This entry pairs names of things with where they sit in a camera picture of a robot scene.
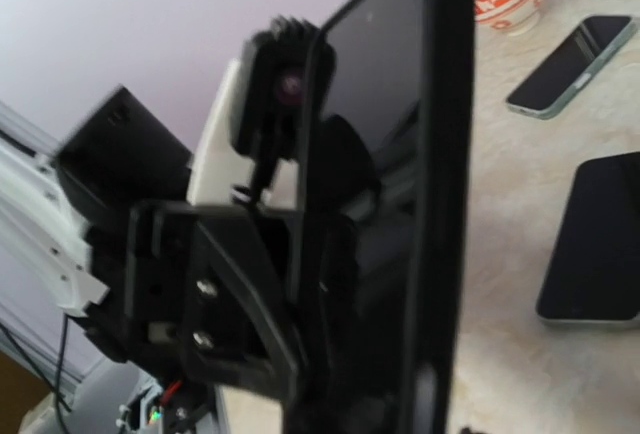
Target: table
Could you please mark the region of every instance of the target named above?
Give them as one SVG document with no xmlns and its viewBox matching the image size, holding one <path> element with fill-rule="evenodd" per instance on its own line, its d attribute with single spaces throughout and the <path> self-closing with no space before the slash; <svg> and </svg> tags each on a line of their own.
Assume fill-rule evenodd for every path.
<svg viewBox="0 0 640 434">
<path fill-rule="evenodd" d="M 504 99 L 592 14 L 640 0 L 547 0 L 519 37 L 479 31 L 467 259 L 451 432 L 640 432 L 640 333 L 554 330 L 534 312 L 572 177 L 640 150 L 640 36 L 564 111 L 539 121 Z"/>
</svg>

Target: phone side button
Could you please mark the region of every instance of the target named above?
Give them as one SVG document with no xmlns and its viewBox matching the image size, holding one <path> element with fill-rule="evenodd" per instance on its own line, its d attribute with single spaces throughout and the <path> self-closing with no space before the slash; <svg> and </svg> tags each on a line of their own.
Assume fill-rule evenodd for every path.
<svg viewBox="0 0 640 434">
<path fill-rule="evenodd" d="M 591 74 L 585 72 L 581 75 L 576 82 L 573 83 L 573 87 L 576 89 L 582 89 L 584 85 L 591 80 Z"/>
</svg>

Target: brown object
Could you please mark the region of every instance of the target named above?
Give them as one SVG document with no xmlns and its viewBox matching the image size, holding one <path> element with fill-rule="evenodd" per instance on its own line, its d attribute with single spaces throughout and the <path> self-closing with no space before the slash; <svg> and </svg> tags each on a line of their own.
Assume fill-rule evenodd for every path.
<svg viewBox="0 0 640 434">
<path fill-rule="evenodd" d="M 47 394 L 44 382 L 0 353 L 0 434 L 16 434 L 22 417 Z"/>
</svg>

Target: wall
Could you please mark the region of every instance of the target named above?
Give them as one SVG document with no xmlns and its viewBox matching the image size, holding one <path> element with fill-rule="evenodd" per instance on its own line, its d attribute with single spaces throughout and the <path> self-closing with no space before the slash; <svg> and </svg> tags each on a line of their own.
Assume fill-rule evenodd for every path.
<svg viewBox="0 0 640 434">
<path fill-rule="evenodd" d="M 122 83 L 193 148 L 248 35 L 278 13 L 319 23 L 344 1 L 0 0 L 0 99 L 61 140 Z M 55 349 L 46 293 L 1 249 L 0 265 L 3 298 Z M 80 370 L 94 362 L 78 333 L 71 344 Z"/>
</svg>

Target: red wire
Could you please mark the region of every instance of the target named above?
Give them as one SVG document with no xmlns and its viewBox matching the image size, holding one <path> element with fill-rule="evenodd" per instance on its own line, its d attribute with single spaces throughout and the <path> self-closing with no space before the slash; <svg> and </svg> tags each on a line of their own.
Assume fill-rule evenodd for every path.
<svg viewBox="0 0 640 434">
<path fill-rule="evenodd" d="M 167 390 L 164 391 L 164 394 L 160 399 L 160 405 L 162 407 L 166 407 L 166 405 L 169 403 L 171 398 L 174 396 L 176 392 L 178 392 L 178 389 L 180 389 L 181 387 L 182 387 L 182 381 L 176 381 L 173 384 L 171 384 L 169 387 L 167 387 Z"/>
</svg>

